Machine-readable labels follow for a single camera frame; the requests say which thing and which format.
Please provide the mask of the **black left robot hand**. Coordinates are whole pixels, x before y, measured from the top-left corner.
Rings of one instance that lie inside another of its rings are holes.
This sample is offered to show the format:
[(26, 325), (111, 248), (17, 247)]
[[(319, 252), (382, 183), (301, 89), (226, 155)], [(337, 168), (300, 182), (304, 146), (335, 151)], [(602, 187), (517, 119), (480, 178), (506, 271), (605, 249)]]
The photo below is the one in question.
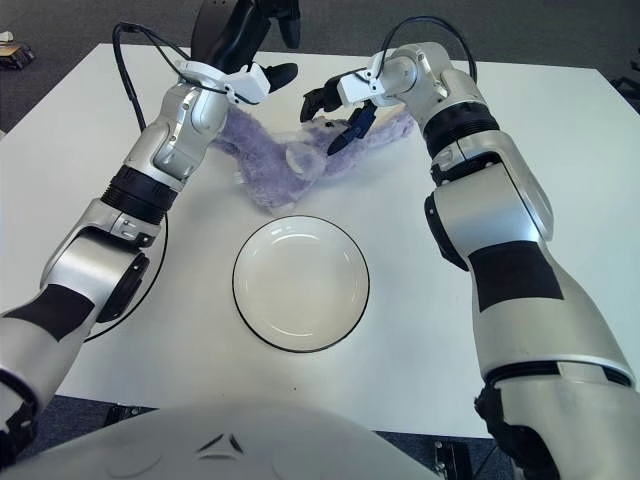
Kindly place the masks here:
[(297, 1), (203, 2), (192, 31), (191, 57), (178, 66), (178, 85), (189, 98), (217, 95), (232, 104), (261, 103), (298, 75), (295, 63), (265, 67), (254, 61), (274, 23), (285, 45), (297, 48)]

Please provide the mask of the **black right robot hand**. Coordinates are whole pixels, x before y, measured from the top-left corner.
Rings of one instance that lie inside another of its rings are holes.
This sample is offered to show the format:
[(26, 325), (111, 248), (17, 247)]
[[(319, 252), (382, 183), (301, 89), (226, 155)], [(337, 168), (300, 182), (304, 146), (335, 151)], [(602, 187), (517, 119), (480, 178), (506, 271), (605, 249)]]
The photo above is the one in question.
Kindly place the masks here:
[(329, 145), (327, 154), (332, 156), (356, 139), (363, 139), (376, 119), (378, 106), (374, 98), (382, 94), (382, 84), (375, 80), (371, 70), (353, 70), (328, 79), (322, 87), (307, 92), (303, 98), (300, 121), (312, 120), (323, 110), (333, 112), (362, 102), (347, 120), (346, 129)]

